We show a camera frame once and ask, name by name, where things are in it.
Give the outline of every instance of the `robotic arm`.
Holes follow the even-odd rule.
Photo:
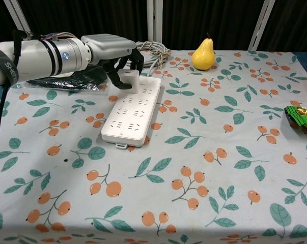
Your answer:
[[[8,75],[15,83],[80,71],[92,64],[102,66],[119,89],[130,89],[130,84],[120,81],[118,69],[123,68],[129,59],[131,69],[142,71],[144,58],[131,40],[110,34],[83,36],[81,40],[59,37],[59,34],[50,34],[39,40],[22,41],[16,67],[13,62],[7,62],[14,60],[14,42],[1,42],[0,85]]]

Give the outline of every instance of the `yellow pear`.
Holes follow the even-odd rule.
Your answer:
[[[211,38],[206,38],[193,53],[192,63],[198,70],[208,70],[214,64],[214,61],[213,41]]]

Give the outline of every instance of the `floral tablecloth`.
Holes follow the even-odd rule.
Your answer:
[[[307,244],[307,73],[282,52],[173,51],[142,148],[100,136],[120,91],[13,86],[0,139],[0,243]]]

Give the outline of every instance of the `electrical outlet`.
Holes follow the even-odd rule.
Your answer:
[[[116,143],[117,148],[144,144],[161,79],[140,76],[139,84],[138,93],[121,93],[101,130],[102,139]]]

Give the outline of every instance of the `power strip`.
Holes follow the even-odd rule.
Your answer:
[[[139,77],[138,93],[123,92],[102,130],[102,139],[119,149],[143,146],[161,85],[161,79]]]

